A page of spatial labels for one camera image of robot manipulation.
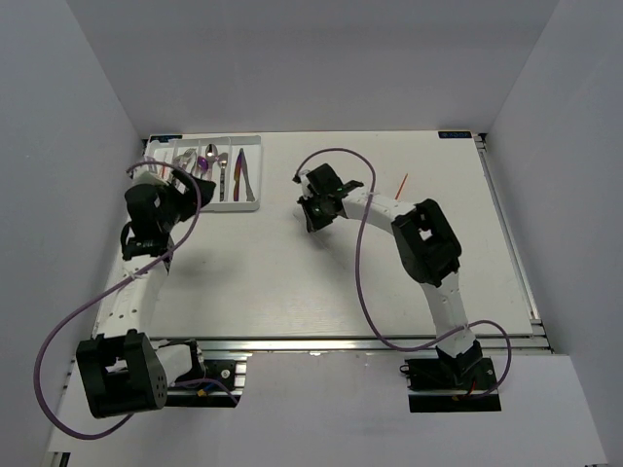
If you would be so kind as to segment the pink handled fork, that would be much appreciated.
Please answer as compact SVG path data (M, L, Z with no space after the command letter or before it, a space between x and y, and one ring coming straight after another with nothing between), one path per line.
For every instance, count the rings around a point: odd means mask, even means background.
M197 161L197 150L195 148L189 148L184 153L178 154L172 161L172 163L181 170L186 172L192 172Z

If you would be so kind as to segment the iridescent rainbow spoon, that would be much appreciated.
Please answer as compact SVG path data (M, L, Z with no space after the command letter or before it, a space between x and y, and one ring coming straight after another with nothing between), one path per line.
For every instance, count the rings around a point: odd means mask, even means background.
M199 178L204 177L204 175L207 173L208 171L208 162L207 159L203 156L198 156L197 157L197 176Z

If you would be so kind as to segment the ornate silver knife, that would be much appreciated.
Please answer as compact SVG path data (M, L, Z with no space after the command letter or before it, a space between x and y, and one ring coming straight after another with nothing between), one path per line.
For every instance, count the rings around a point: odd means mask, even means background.
M238 157L240 159L241 175L243 177L244 184L245 184L246 201L247 202L254 202L255 201L255 196L254 196L254 192L253 192L253 189L252 189L252 186L251 186L251 183L250 183L250 177L249 177L249 171L248 171L246 155L245 155L245 152L244 152L243 149L239 150Z

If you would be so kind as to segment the pink handled spoon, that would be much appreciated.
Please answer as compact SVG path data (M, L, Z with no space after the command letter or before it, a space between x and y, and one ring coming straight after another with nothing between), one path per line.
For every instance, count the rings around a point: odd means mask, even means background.
M213 169L218 161L218 151L213 144L208 144L204 152L205 158L205 179L207 181L212 180Z

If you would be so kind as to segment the dark handled silver spoon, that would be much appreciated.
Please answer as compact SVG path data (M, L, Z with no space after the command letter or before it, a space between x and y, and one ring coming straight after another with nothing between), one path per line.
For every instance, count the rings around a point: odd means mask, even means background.
M229 154L221 153L217 158L219 166L219 201L225 202L227 199L227 176L229 165Z

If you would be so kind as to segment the iridescent rainbow knife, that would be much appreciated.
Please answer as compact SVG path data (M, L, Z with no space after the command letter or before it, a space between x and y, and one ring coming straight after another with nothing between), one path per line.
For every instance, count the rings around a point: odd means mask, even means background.
M244 160L244 151L240 149L238 151L238 157L234 170L234 189L233 189L233 201L239 201L239 190L240 190L240 177L242 173L242 166Z

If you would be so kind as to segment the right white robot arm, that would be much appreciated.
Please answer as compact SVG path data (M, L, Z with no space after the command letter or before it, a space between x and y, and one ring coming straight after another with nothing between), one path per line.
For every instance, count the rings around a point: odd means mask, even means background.
M308 232L318 232L339 217L360 223L355 244L355 290L364 317L378 340L395 350L416 351L414 347L400 347L388 341L367 309L361 251L368 225L392 236L403 269L424 292L435 326L436 338L431 345L440 361L440 378L453 388L472 380L475 367L483 358L482 349L469 328L458 286L462 249L440 205L430 198L408 203L377 195L359 181L343 182L327 163L297 173L293 181L302 189L298 203Z

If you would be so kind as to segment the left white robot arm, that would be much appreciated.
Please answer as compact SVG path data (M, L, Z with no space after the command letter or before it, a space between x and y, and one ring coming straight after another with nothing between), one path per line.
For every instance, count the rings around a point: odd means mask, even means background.
M180 171L174 182L141 173L125 193L129 215L121 233L123 276L94 337L80 341L77 363L92 415L105 418L161 409L175 382L194 388L205 377L195 341L153 346L147 329L168 276L172 228L195 217L213 198L215 183Z

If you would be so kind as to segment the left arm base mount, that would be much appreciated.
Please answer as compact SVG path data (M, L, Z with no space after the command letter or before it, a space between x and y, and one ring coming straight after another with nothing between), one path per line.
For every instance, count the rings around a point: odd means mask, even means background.
M195 340L166 341L157 349L168 384L168 408L230 408L238 405L242 384L238 361L203 353Z

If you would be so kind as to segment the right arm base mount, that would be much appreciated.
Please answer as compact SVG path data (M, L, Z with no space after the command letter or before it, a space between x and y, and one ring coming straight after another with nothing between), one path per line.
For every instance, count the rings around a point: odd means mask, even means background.
M464 379L456 381L437 359L406 360L399 368L407 380L411 413L497 413L501 403L490 358L484 358Z

